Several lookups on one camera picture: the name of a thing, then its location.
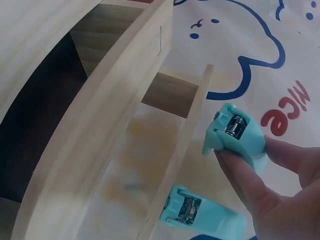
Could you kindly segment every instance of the finger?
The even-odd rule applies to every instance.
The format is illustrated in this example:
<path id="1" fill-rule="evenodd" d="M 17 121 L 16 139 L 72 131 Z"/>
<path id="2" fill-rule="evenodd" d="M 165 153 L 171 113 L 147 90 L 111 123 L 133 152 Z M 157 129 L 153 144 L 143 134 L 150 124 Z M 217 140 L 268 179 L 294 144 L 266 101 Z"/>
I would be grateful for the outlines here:
<path id="1" fill-rule="evenodd" d="M 220 155 L 240 186 L 246 207 L 252 215 L 264 215 L 282 201 L 281 196 L 266 187 L 252 167 L 241 157 L 229 151 L 222 151 Z"/>
<path id="2" fill-rule="evenodd" d="M 235 193 L 238 195 L 238 197 L 240 198 L 240 200 L 243 203 L 243 205 L 245 205 L 245 207 L 248 208 L 249 206 L 248 206 L 248 203 L 247 203 L 246 198 L 244 196 L 244 193 L 242 192 L 242 189 L 241 189 L 240 185 L 236 181 L 234 174 L 231 172 L 231 170 L 229 169 L 228 165 L 223 160 L 223 158 L 220 155 L 220 153 L 217 150 L 214 150 L 214 153 L 215 153 L 216 159 L 218 160 L 218 163 L 219 163 L 224 175 L 229 180 L 229 182 L 230 182 L 231 186 L 233 187 Z"/>
<path id="3" fill-rule="evenodd" d="M 298 173 L 299 166 L 306 156 L 305 148 L 265 137 L 266 152 L 271 161 L 279 166 Z"/>

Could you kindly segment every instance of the wooden board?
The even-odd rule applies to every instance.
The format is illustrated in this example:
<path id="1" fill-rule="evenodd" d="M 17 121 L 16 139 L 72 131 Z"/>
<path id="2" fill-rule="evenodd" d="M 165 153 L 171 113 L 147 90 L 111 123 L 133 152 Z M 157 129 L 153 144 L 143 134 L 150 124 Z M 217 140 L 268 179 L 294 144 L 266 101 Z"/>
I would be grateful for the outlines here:
<path id="1" fill-rule="evenodd" d="M 125 6 L 99 4 L 70 31 L 87 76 L 91 75 L 121 34 L 141 14 L 144 9 L 140 7 L 149 5 L 124 2 Z M 181 80 L 179 77 L 184 79 L 185 76 L 167 68 L 163 68 L 163 71 L 167 74 L 160 69 L 142 103 L 186 118 L 199 82 L 193 84 Z"/>
<path id="2" fill-rule="evenodd" d="M 198 85 L 158 72 L 142 103 L 187 118 Z"/>
<path id="3" fill-rule="evenodd" d="M 148 3 L 128 0 L 105 0 L 71 29 L 87 76 L 147 6 Z"/>
<path id="4" fill-rule="evenodd" d="M 162 182 L 155 194 L 148 214 L 144 220 L 144 224 L 136 238 L 137 240 L 149 240 L 156 227 L 169 192 L 183 163 L 184 156 L 187 151 L 189 141 L 192 138 L 194 128 L 196 127 L 197 120 L 201 116 L 206 95 L 212 81 L 213 69 L 214 67 L 212 65 L 208 65 L 204 72 L 203 80 L 201 81 L 201 84 L 195 94 L 194 101 L 184 123 L 181 135 L 175 145 L 175 149 L 165 170 Z"/>
<path id="5" fill-rule="evenodd" d="M 173 5 L 157 0 L 79 91 L 33 173 L 12 240 L 70 240 L 122 133 L 170 50 Z"/>
<path id="6" fill-rule="evenodd" d="M 47 54 L 99 2 L 101 0 L 0 2 L 0 123 Z"/>

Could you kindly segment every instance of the teal clamp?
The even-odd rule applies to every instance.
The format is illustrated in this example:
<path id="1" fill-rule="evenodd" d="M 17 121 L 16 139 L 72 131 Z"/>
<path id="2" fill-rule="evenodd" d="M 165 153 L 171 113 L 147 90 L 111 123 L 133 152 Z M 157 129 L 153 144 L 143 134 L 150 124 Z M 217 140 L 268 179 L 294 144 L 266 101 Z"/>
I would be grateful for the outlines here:
<path id="1" fill-rule="evenodd" d="M 243 240 L 244 216 L 174 185 L 160 215 L 160 221 L 222 240 Z"/>
<path id="2" fill-rule="evenodd" d="M 225 103 L 206 130 L 202 154 L 208 155 L 211 149 L 230 150 L 260 175 L 268 162 L 265 146 L 265 137 L 258 124 L 235 105 Z"/>

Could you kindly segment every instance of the plywood board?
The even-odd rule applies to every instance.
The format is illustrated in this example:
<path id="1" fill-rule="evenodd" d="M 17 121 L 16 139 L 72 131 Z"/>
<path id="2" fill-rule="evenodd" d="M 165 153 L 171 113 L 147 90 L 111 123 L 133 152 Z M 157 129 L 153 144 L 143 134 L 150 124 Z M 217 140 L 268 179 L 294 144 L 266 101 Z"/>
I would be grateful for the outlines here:
<path id="1" fill-rule="evenodd" d="M 0 2 L 0 123 L 47 54 L 100 1 Z"/>
<path id="2" fill-rule="evenodd" d="M 84 84 L 33 173 L 13 240 L 74 239 L 91 197 L 170 50 L 172 2 L 157 0 Z"/>
<path id="3" fill-rule="evenodd" d="M 137 240 L 149 240 L 159 220 L 169 192 L 183 163 L 185 153 L 192 138 L 197 120 L 201 116 L 206 95 L 212 81 L 214 66 L 208 65 L 203 80 L 195 94 L 190 112 L 184 123 L 181 135 L 175 145 L 175 149 L 165 170 L 162 182 L 155 194 L 144 224 L 138 233 Z"/>

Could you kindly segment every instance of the blue cartoon face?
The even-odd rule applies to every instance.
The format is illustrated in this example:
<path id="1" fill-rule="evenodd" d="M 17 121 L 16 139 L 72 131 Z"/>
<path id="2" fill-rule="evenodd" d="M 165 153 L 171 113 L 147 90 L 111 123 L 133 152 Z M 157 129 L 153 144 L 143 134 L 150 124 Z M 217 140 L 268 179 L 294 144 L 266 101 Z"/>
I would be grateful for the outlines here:
<path id="1" fill-rule="evenodd" d="M 258 77 L 255 68 L 278 69 L 285 62 L 285 50 L 267 23 L 241 2 L 188 0 L 174 7 L 173 17 L 175 34 L 164 64 L 193 76 L 213 64 L 224 82 L 232 82 L 226 92 L 210 91 L 210 100 L 241 97 Z"/>
<path id="2" fill-rule="evenodd" d="M 319 39 L 320 1 L 277 0 L 269 15 L 307 38 Z"/>

